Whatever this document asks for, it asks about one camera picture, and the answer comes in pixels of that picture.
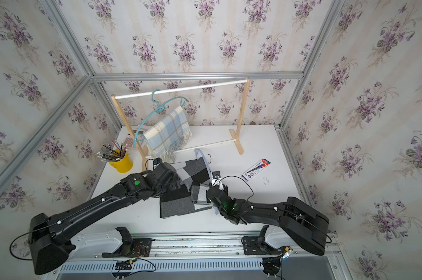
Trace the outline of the grey black checkered scarf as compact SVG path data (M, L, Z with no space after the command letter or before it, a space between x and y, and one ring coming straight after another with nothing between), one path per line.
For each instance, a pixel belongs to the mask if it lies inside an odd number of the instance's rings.
M191 197L191 186L194 176L199 173L196 160L173 163L177 171L181 187L175 191L167 191L160 197L160 218L170 218L196 213Z

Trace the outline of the blue cream plaid scarf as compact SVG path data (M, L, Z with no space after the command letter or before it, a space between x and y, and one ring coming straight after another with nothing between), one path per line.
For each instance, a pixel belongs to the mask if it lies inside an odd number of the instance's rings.
M192 138L186 114L180 106L143 135L150 157L161 158L163 162L174 161L174 152L184 148Z

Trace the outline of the teal plastic hanger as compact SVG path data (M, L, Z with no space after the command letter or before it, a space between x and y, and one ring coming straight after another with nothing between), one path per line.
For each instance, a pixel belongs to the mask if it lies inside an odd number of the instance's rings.
M174 97L172 99L169 99L167 101L165 101L164 103L160 103L159 101L154 99L154 95L155 93L159 92L159 89L154 90L150 97L151 97L151 101L156 105L156 108L142 121L142 123L139 125L138 129L135 132L135 136L134 136L134 140L133 140L133 147L135 148L137 144L139 144L140 142L143 141L143 139L138 140L138 135L140 133L140 130L143 128L143 126L145 126L146 122L151 118L152 115L154 114L160 114L164 111L166 105L175 100L175 99L180 99L180 106L183 107L186 105L187 102L189 102L189 100L183 96L177 96Z

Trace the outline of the light blue plastic hanger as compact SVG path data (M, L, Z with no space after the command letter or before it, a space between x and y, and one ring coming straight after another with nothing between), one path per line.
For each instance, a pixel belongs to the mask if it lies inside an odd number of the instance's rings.
M195 206L195 211L200 212L214 208L214 206L208 202L206 192L216 182L216 178L213 177L212 171L210 170L210 162L212 159L210 158L210 160L207 160L205 154L200 149L195 149L194 153L199 173L193 178L191 197Z

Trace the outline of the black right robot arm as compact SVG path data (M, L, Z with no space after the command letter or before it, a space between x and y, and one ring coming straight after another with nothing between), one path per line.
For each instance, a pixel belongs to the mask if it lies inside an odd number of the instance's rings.
M305 251L322 256L330 220L296 197L277 204L251 203L232 199L227 191L211 187L206 191L208 202L234 225L264 224L281 228Z

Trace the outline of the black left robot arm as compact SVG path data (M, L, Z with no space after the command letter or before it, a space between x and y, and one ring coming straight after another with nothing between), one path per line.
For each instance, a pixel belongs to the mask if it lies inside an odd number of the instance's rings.
M70 210L50 217L45 213L34 216L28 234L34 273L47 274L64 264L77 248L72 238L95 222L179 186L175 168L160 163L154 170L128 175L109 190Z

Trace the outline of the red white blister package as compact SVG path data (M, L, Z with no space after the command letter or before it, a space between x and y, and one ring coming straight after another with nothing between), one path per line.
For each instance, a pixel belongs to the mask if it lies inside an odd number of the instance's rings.
M261 159L259 162L254 164L251 168L245 171L241 177L246 181L249 182L252 180L257 174L259 174L262 170L267 168L271 164L270 161L267 159Z

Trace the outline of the yellow pen cup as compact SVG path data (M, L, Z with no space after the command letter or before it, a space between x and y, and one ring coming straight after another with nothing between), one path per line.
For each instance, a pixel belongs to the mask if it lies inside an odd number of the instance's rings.
M103 150L97 152L96 156L101 161L111 165L119 173L127 173L133 168L133 162L122 143L111 141L111 144L103 145L102 148Z

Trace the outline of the wooden clothes rack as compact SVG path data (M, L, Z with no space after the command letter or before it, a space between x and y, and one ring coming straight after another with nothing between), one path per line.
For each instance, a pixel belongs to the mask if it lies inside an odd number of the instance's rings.
M244 148L241 145L240 134L245 107L247 104L249 87L251 85L251 80L249 78L238 81L235 80L231 82L182 87L162 91L155 90L152 92L127 94L121 96L113 95L112 102L116 107L118 114L122 118L124 126L127 128L129 134L133 137L133 147L139 151L142 157L142 170L145 171L147 169L145 164L149 159L155 159L160 157L164 161L172 160L176 153L186 151L184 146L192 138L192 132L189 128L189 123L184 112L184 107L189 100L183 96L176 96L170 100L167 100L164 103L160 103L154 98L156 94L194 91L198 89L207 89L212 87L216 88L219 86L230 86L236 84L244 85L240 113L238 117L237 128L229 130L231 139L228 141L225 140L225 143L233 142L239 154L242 155L244 153ZM133 127L130 125L128 118L125 116L119 101L123 99L130 99L142 96L149 96L151 98L151 101L156 105L156 108L142 121L137 130L134 130ZM139 138L138 135L140 134L141 128L146 124L146 122L151 118L151 116L153 114L158 114L164 111L166 105L176 99L180 100L180 105L175 108L170 114L167 114L164 119L149 128L148 131L144 132L142 134L142 137Z

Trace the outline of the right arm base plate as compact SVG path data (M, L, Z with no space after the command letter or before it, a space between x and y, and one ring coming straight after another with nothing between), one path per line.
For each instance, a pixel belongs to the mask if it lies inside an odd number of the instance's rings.
M246 256L254 255L282 255L287 257L293 253L289 235L280 227L265 225L258 236L244 236L241 239Z

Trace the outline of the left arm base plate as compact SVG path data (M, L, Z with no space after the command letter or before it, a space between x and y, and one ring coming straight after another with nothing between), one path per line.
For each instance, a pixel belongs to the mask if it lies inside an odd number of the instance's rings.
M112 252L103 252L102 258L148 257L150 255L151 238L134 238L126 227L117 227L116 230L121 236L121 245Z

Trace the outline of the aluminium mounting rail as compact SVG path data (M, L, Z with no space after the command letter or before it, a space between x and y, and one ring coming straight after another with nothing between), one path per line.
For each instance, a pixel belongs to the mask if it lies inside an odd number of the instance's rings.
M241 239L244 236L258 236L260 232L217 232L217 233L174 233L174 234L133 234L134 238L151 238L152 258L193 258L193 257L239 257L245 255ZM77 248L70 253L69 260L102 258L103 252L112 252L121 245L117 230L103 233L80 233L72 239ZM292 256L311 256L292 239ZM251 255L270 257L275 255Z

